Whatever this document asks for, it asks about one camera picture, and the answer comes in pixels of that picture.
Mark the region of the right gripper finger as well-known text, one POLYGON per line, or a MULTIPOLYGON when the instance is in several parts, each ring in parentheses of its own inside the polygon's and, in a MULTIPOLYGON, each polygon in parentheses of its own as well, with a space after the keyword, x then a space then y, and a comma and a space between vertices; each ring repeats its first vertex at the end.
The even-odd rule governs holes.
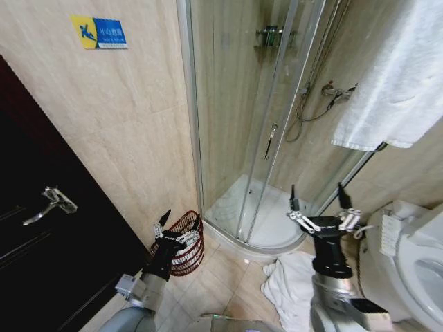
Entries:
POLYGON ((295 195, 295 187, 291 186, 291 194, 289 198, 289 208, 290 212, 288 213, 288 217, 297 222, 304 230, 306 230, 309 234, 314 234, 319 231, 319 226, 316 225, 312 220, 310 220, 307 216, 305 216, 300 210, 298 199, 295 195))
POLYGON ((342 208, 339 214, 341 220, 339 230, 353 230, 361 218, 361 211, 353 208, 351 197, 341 183, 338 183, 338 201, 342 208))

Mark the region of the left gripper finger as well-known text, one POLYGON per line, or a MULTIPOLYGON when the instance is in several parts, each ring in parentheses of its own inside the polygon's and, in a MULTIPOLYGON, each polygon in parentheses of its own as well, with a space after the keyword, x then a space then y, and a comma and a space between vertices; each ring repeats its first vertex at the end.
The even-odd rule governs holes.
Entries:
POLYGON ((201 217, 197 214, 197 216, 189 223, 189 230, 178 236, 174 241, 180 244, 192 244, 197 242, 200 239, 200 223, 201 217))
POLYGON ((167 220, 169 219, 171 213, 171 209, 169 209, 164 215, 161 216, 159 221, 154 224, 154 238, 162 238, 163 237, 163 227, 165 226, 167 220))

